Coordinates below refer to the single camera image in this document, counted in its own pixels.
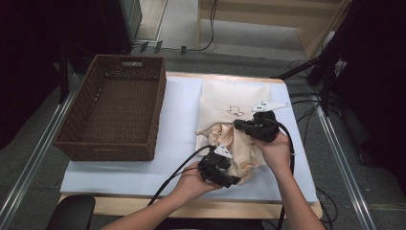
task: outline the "wicker basket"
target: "wicker basket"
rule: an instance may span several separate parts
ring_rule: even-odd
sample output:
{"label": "wicker basket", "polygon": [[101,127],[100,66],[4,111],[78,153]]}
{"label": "wicker basket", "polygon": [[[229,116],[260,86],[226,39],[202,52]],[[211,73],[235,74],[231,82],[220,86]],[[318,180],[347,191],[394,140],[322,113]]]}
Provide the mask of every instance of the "wicker basket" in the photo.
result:
{"label": "wicker basket", "polygon": [[153,160],[165,87],[161,57],[96,56],[54,145],[73,161]]}

